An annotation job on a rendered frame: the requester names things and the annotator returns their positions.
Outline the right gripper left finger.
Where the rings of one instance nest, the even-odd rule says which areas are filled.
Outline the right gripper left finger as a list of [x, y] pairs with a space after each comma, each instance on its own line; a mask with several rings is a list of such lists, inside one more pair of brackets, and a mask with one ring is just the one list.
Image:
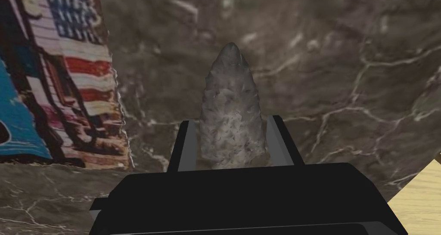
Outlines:
[[195, 171], [197, 155], [196, 125], [192, 120], [182, 121], [169, 160], [167, 172]]

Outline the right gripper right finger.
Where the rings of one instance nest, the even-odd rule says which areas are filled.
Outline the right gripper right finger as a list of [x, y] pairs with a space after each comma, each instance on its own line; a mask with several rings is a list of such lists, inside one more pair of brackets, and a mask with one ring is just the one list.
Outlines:
[[267, 117], [266, 142], [273, 166], [305, 165], [292, 136], [279, 115]]

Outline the grey pointed stone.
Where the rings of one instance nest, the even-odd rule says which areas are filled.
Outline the grey pointed stone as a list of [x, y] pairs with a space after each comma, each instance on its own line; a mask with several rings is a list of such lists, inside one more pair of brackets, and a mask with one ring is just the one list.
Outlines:
[[259, 102], [249, 64], [227, 43], [205, 79], [199, 118], [201, 155], [213, 169], [251, 167], [266, 153]]

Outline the flag print book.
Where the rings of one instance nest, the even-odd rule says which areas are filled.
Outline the flag print book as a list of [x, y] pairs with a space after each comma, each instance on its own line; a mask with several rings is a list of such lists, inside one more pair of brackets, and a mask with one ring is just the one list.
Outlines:
[[99, 0], [0, 0], [0, 164], [130, 171]]

